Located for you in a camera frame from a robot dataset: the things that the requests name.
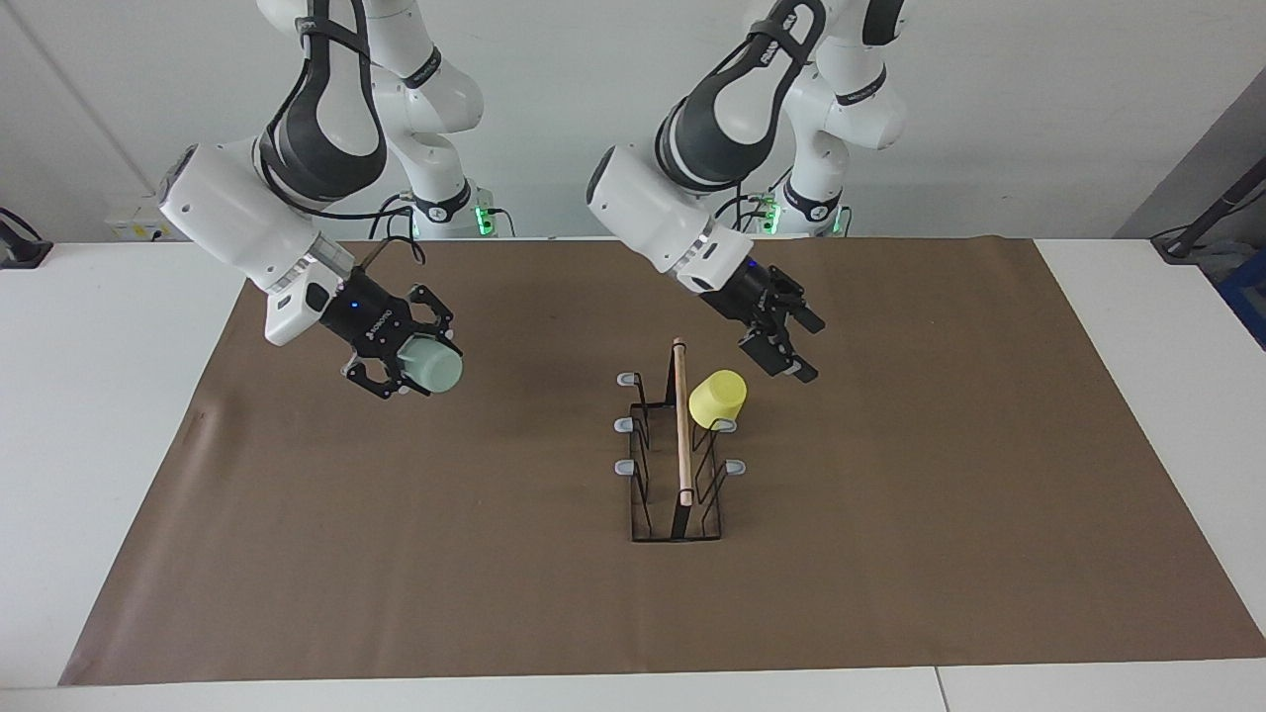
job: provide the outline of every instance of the brown paper mat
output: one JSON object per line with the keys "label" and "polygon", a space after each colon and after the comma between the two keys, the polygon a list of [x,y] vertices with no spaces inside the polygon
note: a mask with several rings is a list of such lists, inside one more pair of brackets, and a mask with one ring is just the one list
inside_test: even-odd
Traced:
{"label": "brown paper mat", "polygon": [[[1028,242],[761,245],[829,324],[812,385],[619,245],[427,250],[375,270],[457,313],[432,399],[243,291],[63,684],[1266,655]],[[677,334],[748,379],[749,473],[723,541],[634,545],[615,374]]]}

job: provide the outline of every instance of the wooden stick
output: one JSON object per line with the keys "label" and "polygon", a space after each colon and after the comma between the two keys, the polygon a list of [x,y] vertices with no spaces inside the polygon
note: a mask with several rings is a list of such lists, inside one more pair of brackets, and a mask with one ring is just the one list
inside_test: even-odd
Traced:
{"label": "wooden stick", "polygon": [[672,340],[672,364],[677,391],[677,479],[681,484],[681,505],[693,507],[694,470],[690,467],[690,394],[686,393],[686,342]]}

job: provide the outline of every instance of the white table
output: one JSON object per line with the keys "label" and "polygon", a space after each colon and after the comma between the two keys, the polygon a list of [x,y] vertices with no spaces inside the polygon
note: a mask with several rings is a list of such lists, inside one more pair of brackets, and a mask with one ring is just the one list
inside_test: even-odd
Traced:
{"label": "white table", "polygon": [[[1144,243],[1039,247],[1266,627],[1266,355],[1199,272]],[[191,245],[65,245],[38,271],[0,272],[0,688],[29,688],[0,689],[0,709],[1266,709],[1266,660],[41,689],[239,286]]]}

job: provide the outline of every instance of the cable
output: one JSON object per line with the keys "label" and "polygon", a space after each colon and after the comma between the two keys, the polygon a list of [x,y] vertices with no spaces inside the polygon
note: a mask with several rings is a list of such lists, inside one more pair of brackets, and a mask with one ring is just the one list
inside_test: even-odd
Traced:
{"label": "cable", "polygon": [[747,227],[752,224],[753,218],[763,218],[767,213],[765,210],[752,210],[751,213],[743,213],[738,219],[747,218],[747,224],[743,226],[743,232],[747,232]]}
{"label": "cable", "polygon": [[[409,229],[410,229],[410,234],[411,234],[413,233],[411,222],[410,222],[410,228]],[[372,252],[370,252],[368,255],[365,256],[365,260],[361,261],[360,266],[361,266],[362,270],[368,271],[370,265],[372,265],[373,261],[379,258],[379,255],[381,255],[382,251],[386,250],[387,245],[391,245],[392,242],[408,242],[409,243],[409,250],[413,251],[413,261],[418,262],[422,266],[427,265],[427,252],[423,251],[422,245],[419,245],[417,239],[414,239],[413,237],[404,237],[404,236],[399,236],[399,234],[390,234],[390,232],[391,232],[391,228],[389,227],[387,228],[387,233],[389,234],[382,239],[382,242],[379,243],[377,247],[373,248]]]}
{"label": "cable", "polygon": [[719,75],[719,73],[720,73],[720,71],[725,68],[725,65],[728,65],[728,63],[730,63],[732,61],[734,61],[734,57],[738,57],[738,54],[739,54],[739,53],[741,53],[741,52],[742,52],[743,49],[747,49],[747,46],[748,46],[748,44],[749,44],[751,42],[752,42],[752,37],[751,37],[751,35],[748,35],[748,37],[747,37],[747,39],[744,39],[744,41],[743,41],[743,42],[742,42],[742,43],[741,43],[741,44],[739,44],[738,47],[736,47],[734,49],[732,49],[729,54],[725,54],[725,58],[724,58],[724,60],[722,60],[722,61],[720,61],[720,63],[719,63],[719,65],[717,65],[717,67],[714,67],[714,68],[713,68],[713,71],[708,72],[708,76],[713,76],[713,75]]}
{"label": "cable", "polygon": [[793,165],[790,165],[790,166],[787,166],[787,170],[782,171],[782,175],[781,175],[781,176],[779,176],[779,180],[774,181],[774,185],[771,185],[771,186],[770,186],[770,190],[768,190],[768,191],[770,191],[770,193],[774,193],[774,189],[775,189],[775,188],[777,188],[780,182],[782,182],[784,180],[786,180],[786,177],[787,177],[789,175],[791,175],[791,168],[794,168],[794,167],[795,167],[795,165],[794,165],[794,163],[793,163]]}
{"label": "cable", "polygon": [[738,208],[738,204],[742,203],[743,200],[751,200],[753,203],[758,203],[760,201],[760,196],[752,195],[749,193],[748,194],[743,194],[743,195],[736,195],[736,196],[730,198],[729,200],[722,203],[720,208],[717,208],[717,212],[713,213],[713,217],[719,219],[720,215],[722,215],[722,213],[724,213],[725,210],[728,210],[730,205],[734,205],[736,207],[734,208],[734,222],[737,223],[742,218],[742,213],[739,212],[741,208]]}
{"label": "cable", "polygon": [[[367,239],[370,239],[370,241],[372,241],[372,239],[373,239],[373,234],[375,234],[376,232],[379,232],[379,222],[380,222],[380,220],[381,220],[381,219],[382,219],[384,217],[389,217],[389,218],[394,218],[394,217],[396,217],[396,213],[395,213],[395,212],[391,212],[391,213],[389,213],[389,214],[386,214],[386,215],[384,214],[384,212],[385,212],[385,210],[386,210],[386,209],[387,209],[387,208],[389,208],[389,207],[390,207],[390,205],[391,205],[392,203],[395,203],[396,200],[404,200],[404,196],[403,196],[401,194],[396,193],[396,194],[395,194],[395,195],[392,195],[391,198],[387,198],[386,200],[384,200],[384,201],[382,201],[382,205],[380,205],[380,207],[379,207],[379,214],[377,214],[377,217],[375,217],[375,218],[373,218],[373,224],[371,224],[371,226],[370,226],[370,236],[368,236],[368,238],[367,238]],[[413,218],[413,210],[411,210],[411,209],[409,210],[409,217],[410,217],[410,219]],[[391,226],[390,226],[390,224],[387,224],[387,234],[390,234],[390,233],[391,233]]]}
{"label": "cable", "polygon": [[44,238],[39,237],[39,233],[35,232],[35,228],[30,227],[30,223],[28,223],[27,220],[22,219],[22,215],[19,215],[18,213],[14,213],[13,210],[9,210],[8,208],[0,208],[0,215],[4,215],[6,218],[9,218],[14,223],[16,223],[18,227],[20,227],[22,229],[29,232],[32,234],[32,237],[35,238],[35,242],[43,242],[44,241]]}
{"label": "cable", "polygon": [[[277,108],[277,113],[272,115],[272,119],[263,129],[265,137],[270,142],[272,141],[272,137],[276,136],[277,125],[281,124],[281,119],[282,117],[286,115],[286,110],[290,108],[290,105],[295,103],[295,99],[299,96],[299,92],[303,90],[304,82],[308,80],[310,73],[311,73],[311,60],[304,60],[304,66],[299,71],[299,80],[295,81],[295,85],[290,89],[290,94],[286,95],[286,99],[281,103],[281,106]],[[379,134],[379,141],[382,141],[381,133]],[[263,175],[263,181],[268,184],[268,190],[271,190],[272,194],[276,195],[279,200],[309,215],[314,215],[318,218],[329,218],[332,220],[373,220],[379,218],[385,218],[391,214],[391,213],[384,213],[381,209],[377,213],[327,213],[324,210],[316,210],[290,198],[290,195],[286,194],[286,191],[282,190],[280,185],[277,185],[277,180],[272,175],[272,168],[268,166],[268,162],[265,161],[262,157],[260,160],[260,172]]]}
{"label": "cable", "polygon": [[506,220],[510,220],[510,237],[519,237],[519,231],[514,229],[514,215],[510,214],[505,208],[489,208],[489,215],[505,215]]}
{"label": "cable", "polygon": [[391,242],[391,241],[408,242],[409,243],[409,250],[413,252],[413,261],[418,262],[419,265],[425,266],[427,265],[427,253],[422,250],[422,245],[418,242],[418,237],[417,237],[418,232],[417,232],[417,223],[414,223],[414,215],[415,215],[414,210],[409,210],[409,234],[408,236],[391,234],[391,223],[396,218],[399,218],[400,215],[391,215],[390,218],[387,218],[387,239],[386,241],[387,242]]}
{"label": "cable", "polygon": [[851,205],[841,205],[839,212],[843,213],[844,210],[848,210],[848,222],[844,223],[844,234],[842,237],[848,237],[848,228],[853,227],[853,208]]}
{"label": "cable", "polygon": [[[1219,222],[1229,218],[1231,215],[1234,215],[1236,213],[1239,213],[1239,212],[1243,212],[1243,210],[1248,209],[1250,205],[1252,205],[1253,203],[1257,203],[1258,200],[1261,200],[1263,195],[1266,195],[1266,189],[1262,189],[1260,193],[1257,193],[1257,195],[1253,195],[1248,200],[1246,200],[1246,201],[1241,203],[1239,205],[1236,205],[1233,209],[1228,210],[1225,215],[1223,215],[1222,218],[1219,218]],[[1176,232],[1182,232],[1182,231],[1185,231],[1186,228],[1189,228],[1189,227],[1191,227],[1194,224],[1195,224],[1194,222],[1190,222],[1190,223],[1188,223],[1185,226],[1172,227],[1170,229],[1161,231],[1161,232],[1158,232],[1158,233],[1148,237],[1147,239],[1152,241],[1152,239],[1157,239],[1157,238],[1165,237],[1166,234],[1172,234],[1172,233],[1176,233]]]}

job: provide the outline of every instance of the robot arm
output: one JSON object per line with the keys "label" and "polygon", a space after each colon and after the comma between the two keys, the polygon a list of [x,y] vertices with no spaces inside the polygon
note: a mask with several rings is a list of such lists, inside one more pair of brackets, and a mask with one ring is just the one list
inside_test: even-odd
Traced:
{"label": "robot arm", "polygon": [[[270,19],[300,13],[290,16],[305,54],[299,82],[258,139],[189,148],[163,179],[160,209],[268,294],[272,343],[319,322],[352,345],[343,372],[371,393],[448,390],[461,375],[452,313],[420,285],[408,300],[387,294],[310,218],[373,182],[386,161],[363,4],[261,0],[261,8]],[[414,321],[410,304],[428,307],[433,319]],[[380,360],[386,379],[371,379],[363,359]]]}
{"label": "robot arm", "polygon": [[484,95],[427,33],[417,0],[367,0],[373,103],[387,148],[409,177],[419,237],[475,237],[494,231],[491,194],[462,170],[444,133],[475,128]]}
{"label": "robot arm", "polygon": [[849,4],[817,61],[791,85],[782,110],[795,133],[795,163],[775,186],[775,229],[828,232],[843,193],[847,144],[884,149],[901,136],[906,108],[887,81],[882,48],[900,34],[905,8],[903,0]]}
{"label": "robot arm", "polygon": [[634,146],[608,151],[586,200],[608,229],[723,317],[770,375],[808,383],[818,371],[796,353],[786,317],[810,333],[825,324],[804,289],[748,256],[749,237],[717,223],[698,196],[738,185],[768,158],[791,85],[849,0],[779,0],[747,38],[660,127],[652,168]]}

